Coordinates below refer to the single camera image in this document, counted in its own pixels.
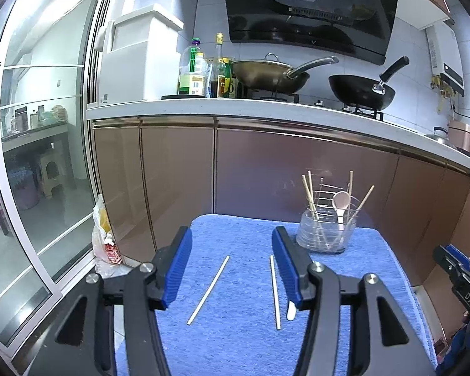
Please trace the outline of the white plastic spork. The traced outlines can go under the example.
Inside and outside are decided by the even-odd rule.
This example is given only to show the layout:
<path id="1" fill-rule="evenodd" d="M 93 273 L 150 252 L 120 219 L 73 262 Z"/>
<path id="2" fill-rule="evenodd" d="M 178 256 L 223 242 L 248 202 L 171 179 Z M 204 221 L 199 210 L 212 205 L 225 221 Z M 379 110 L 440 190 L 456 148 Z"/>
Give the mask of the white plastic spork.
<path id="1" fill-rule="evenodd" d="M 287 314 L 286 314 L 286 319 L 288 321 L 293 321 L 296 317 L 297 309 L 295 306 L 295 303 L 292 301 L 288 302 L 288 308 L 287 308 Z"/>

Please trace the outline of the pink white small spoon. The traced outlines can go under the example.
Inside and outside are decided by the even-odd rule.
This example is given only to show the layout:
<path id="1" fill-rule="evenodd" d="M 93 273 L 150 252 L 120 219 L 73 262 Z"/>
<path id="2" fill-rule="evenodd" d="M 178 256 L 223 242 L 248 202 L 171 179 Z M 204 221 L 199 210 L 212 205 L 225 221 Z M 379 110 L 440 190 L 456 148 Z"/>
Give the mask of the pink white small spoon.
<path id="1" fill-rule="evenodd" d="M 340 226 L 344 224 L 344 215 L 346 214 L 349 203 L 349 196 L 346 191 L 337 192 L 332 198 L 332 205 L 337 215 L 337 222 Z"/>

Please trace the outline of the thin chopstick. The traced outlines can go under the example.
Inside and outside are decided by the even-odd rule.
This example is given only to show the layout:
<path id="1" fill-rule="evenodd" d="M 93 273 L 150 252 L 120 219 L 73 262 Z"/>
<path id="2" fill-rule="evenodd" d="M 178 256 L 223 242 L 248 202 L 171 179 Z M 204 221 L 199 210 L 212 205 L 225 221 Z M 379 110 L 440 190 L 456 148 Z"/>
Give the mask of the thin chopstick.
<path id="1" fill-rule="evenodd" d="M 372 185 L 357 206 L 352 204 L 350 223 L 347 224 L 346 214 L 344 215 L 344 224 L 342 226 L 338 224 L 339 230 L 340 230 L 340 234 L 337 238 L 338 242 L 343 242 L 346 239 L 346 232 L 349 229 L 349 226 L 351 226 L 352 222 L 357 219 L 358 214 L 364 208 L 366 202 L 368 201 L 374 189 L 375 189 L 375 186 Z"/>
<path id="2" fill-rule="evenodd" d="M 347 210 L 346 210 L 347 224 L 350 223 L 350 220 L 351 220 L 353 178 L 354 178 L 354 171 L 350 170 L 350 177 L 349 177 L 348 190 L 347 190 L 347 193 L 349 196 L 349 203 L 348 203 Z"/>

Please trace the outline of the wooden chopstick short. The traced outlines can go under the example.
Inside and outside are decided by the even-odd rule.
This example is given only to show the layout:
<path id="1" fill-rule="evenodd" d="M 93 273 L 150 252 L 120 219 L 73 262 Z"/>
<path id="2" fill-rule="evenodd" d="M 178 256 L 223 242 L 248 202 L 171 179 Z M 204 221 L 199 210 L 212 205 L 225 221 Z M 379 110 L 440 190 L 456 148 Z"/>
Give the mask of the wooden chopstick short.
<path id="1" fill-rule="evenodd" d="M 314 199 L 314 190 L 313 190 L 313 180 L 312 180 L 312 174 L 311 171 L 309 170 L 307 172 L 307 177 L 308 177 L 308 189 L 309 189 L 309 204 L 310 204 L 310 209 L 314 214 L 314 219 L 319 222 L 320 218 L 318 215 L 318 212 L 316 210 L 316 205 L 315 205 L 315 199 Z"/>

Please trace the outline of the brown lower kitchen cabinets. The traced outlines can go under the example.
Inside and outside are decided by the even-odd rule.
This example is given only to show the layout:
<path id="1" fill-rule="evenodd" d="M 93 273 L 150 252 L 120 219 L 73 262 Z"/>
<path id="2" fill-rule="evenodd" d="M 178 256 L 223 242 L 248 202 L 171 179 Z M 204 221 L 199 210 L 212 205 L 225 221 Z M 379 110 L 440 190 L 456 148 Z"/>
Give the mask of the brown lower kitchen cabinets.
<path id="1" fill-rule="evenodd" d="M 98 183 L 120 252 L 145 261 L 178 226 L 207 213 L 298 222 L 302 175 L 365 200 L 358 218 L 378 230 L 430 321 L 454 334 L 464 308 L 432 259 L 440 244 L 470 254 L 470 169 L 401 144 L 287 122 L 225 117 L 94 121 Z"/>

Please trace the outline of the clear plastic utensil holder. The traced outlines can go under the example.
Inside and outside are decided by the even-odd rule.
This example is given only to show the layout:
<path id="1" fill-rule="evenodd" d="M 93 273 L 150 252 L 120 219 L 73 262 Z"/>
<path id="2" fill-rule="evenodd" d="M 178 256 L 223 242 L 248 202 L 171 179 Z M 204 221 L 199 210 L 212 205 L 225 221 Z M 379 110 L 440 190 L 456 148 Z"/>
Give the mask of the clear plastic utensil holder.
<path id="1" fill-rule="evenodd" d="M 326 235 L 328 249 L 326 249 L 324 244 L 320 242 L 320 238 L 318 238 L 317 232 L 315 231 L 315 227 L 313 225 L 314 221 L 311 219 L 311 212 L 306 199 L 306 192 L 306 208 L 300 218 L 296 241 L 301 247 L 317 253 L 340 254 L 347 248 L 353 231 L 357 226 L 358 218 L 352 222 L 351 226 L 349 226 L 349 229 L 346 232 L 346 239 L 343 242 L 338 242 L 337 238 L 340 234 L 340 230 L 337 222 L 337 215 L 332 205 L 332 198 L 337 192 L 347 192 L 348 183 L 345 187 L 340 187 L 326 183 L 324 181 L 324 177 L 320 177 L 318 174 L 311 174 L 316 210 L 320 218 L 320 223 L 322 224 L 322 229 Z M 353 194 L 352 197 L 352 204 L 357 206 L 360 203 L 360 200 L 358 200 L 358 198 Z"/>

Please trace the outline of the plastic bag on floor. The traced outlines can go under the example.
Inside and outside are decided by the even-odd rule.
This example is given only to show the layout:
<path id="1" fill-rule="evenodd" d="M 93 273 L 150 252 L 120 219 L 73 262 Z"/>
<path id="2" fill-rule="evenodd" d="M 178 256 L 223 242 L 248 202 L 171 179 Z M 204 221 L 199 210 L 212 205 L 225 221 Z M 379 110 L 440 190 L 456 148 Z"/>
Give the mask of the plastic bag on floor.
<path id="1" fill-rule="evenodd" d="M 95 270 L 104 279 L 123 276 L 130 271 L 124 260 L 116 240 L 113 237 L 107 209 L 101 194 L 93 208 L 94 228 L 91 233 L 92 252 L 95 257 Z"/>

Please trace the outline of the blue terry towel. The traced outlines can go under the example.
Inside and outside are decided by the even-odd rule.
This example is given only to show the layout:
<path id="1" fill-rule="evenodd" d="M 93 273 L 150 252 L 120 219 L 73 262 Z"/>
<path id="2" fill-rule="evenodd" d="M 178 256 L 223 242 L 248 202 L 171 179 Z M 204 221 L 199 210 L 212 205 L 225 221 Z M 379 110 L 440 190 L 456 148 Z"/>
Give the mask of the blue terry towel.
<path id="1" fill-rule="evenodd" d="M 308 314 L 285 319 L 287 295 L 276 268 L 281 329 L 272 291 L 272 231 L 284 226 L 295 240 L 298 223 L 203 215 L 191 224 L 192 252 L 178 295 L 157 321 L 172 375 L 293 375 Z M 222 274 L 191 325 L 187 320 L 223 261 Z M 339 275 L 380 279 L 419 336 L 434 368 L 433 339 L 406 273 L 389 244 L 372 228 L 356 228 L 345 252 L 310 253 Z"/>

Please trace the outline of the pink rice cooker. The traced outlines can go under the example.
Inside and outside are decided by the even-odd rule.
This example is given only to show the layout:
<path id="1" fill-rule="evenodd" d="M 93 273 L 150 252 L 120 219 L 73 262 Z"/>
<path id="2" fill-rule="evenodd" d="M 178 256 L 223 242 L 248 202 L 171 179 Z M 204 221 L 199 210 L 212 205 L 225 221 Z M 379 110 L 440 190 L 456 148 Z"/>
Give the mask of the pink rice cooker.
<path id="1" fill-rule="evenodd" d="M 470 157 L 470 125 L 461 121 L 448 123 L 447 137 L 462 153 Z"/>

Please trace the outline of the black gas stove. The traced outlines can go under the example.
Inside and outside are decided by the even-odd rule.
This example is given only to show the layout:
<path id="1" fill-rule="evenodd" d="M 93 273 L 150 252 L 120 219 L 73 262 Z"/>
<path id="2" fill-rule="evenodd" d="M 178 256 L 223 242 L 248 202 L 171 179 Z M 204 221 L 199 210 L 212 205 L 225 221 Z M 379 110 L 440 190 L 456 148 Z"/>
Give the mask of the black gas stove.
<path id="1" fill-rule="evenodd" d="M 354 105 L 343 104 L 335 99 L 314 98 L 312 96 L 283 94 L 258 90 L 238 93 L 236 98 L 263 100 L 270 102 L 301 104 L 327 110 L 336 110 L 352 115 L 363 116 L 377 121 L 384 121 L 384 113 L 378 110 L 364 109 Z"/>

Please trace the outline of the dark sauce bottle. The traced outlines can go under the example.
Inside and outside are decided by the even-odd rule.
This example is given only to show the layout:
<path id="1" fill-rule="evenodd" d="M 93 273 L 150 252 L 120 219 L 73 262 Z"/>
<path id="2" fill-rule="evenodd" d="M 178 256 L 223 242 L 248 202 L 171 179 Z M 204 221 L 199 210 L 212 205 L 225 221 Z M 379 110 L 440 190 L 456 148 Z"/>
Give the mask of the dark sauce bottle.
<path id="1" fill-rule="evenodd" d="M 229 58 L 222 59 L 225 66 L 225 87 L 224 87 L 224 98 L 236 98 L 238 80 L 233 73 L 232 60 Z"/>

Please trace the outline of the black frying pan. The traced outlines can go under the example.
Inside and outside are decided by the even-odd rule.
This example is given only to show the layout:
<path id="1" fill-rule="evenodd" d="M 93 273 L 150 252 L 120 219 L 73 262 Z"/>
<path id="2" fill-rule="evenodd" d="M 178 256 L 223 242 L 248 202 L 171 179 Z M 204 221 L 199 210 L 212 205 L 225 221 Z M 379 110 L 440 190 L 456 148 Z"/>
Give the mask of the black frying pan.
<path id="1" fill-rule="evenodd" d="M 381 112 L 396 96 L 388 80 L 410 64 L 408 56 L 402 56 L 377 79 L 355 75 L 333 75 L 328 78 L 334 96 L 343 104 Z"/>

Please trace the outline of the white box on counter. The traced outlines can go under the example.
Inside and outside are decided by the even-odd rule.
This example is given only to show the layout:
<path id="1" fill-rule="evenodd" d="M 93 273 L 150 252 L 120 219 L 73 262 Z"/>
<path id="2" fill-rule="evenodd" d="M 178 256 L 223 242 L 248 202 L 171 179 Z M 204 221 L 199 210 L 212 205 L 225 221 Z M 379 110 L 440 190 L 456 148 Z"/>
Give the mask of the white box on counter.
<path id="1" fill-rule="evenodd" d="M 97 104 L 156 101 L 174 95 L 182 30 L 183 22 L 157 3 L 110 21 L 101 48 Z"/>

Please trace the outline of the black range hood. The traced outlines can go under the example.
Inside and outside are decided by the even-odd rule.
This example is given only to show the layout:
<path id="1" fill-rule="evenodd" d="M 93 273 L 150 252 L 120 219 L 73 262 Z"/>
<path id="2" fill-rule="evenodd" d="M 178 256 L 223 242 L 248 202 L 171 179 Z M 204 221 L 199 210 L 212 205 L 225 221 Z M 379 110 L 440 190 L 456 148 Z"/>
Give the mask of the black range hood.
<path id="1" fill-rule="evenodd" d="M 226 0 L 230 39 L 278 43 L 383 65 L 398 0 Z"/>

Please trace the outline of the glass sliding door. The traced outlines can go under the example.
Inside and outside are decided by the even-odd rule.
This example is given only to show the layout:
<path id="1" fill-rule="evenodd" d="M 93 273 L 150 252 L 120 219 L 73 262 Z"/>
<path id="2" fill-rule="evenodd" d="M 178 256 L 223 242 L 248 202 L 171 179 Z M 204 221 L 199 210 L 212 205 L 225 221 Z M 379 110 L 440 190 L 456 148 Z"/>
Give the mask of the glass sliding door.
<path id="1" fill-rule="evenodd" d="M 89 50 L 101 0 L 0 6 L 0 355 L 12 360 L 93 257 Z"/>

